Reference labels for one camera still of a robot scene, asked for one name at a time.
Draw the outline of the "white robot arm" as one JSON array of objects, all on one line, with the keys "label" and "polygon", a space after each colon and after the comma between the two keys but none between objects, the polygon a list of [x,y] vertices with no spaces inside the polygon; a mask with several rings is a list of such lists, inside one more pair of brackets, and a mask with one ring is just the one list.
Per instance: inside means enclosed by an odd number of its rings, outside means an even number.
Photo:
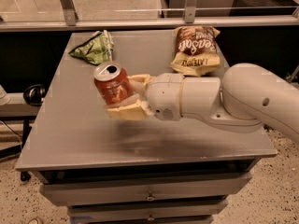
[{"label": "white robot arm", "polygon": [[299,90],[251,63],[236,64],[223,77],[129,77],[134,103],[110,107],[113,119],[198,119],[230,132],[251,133],[266,124],[299,143]]}]

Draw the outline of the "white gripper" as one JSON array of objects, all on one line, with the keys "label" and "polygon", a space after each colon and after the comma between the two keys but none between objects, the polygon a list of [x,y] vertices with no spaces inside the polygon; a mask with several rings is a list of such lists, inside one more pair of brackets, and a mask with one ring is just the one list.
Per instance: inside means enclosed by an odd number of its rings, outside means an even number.
[{"label": "white gripper", "polygon": [[180,120],[180,92],[182,74],[164,73],[155,78],[149,74],[127,77],[134,92],[146,93],[146,101],[108,108],[113,119],[143,120],[154,116],[159,120]]}]

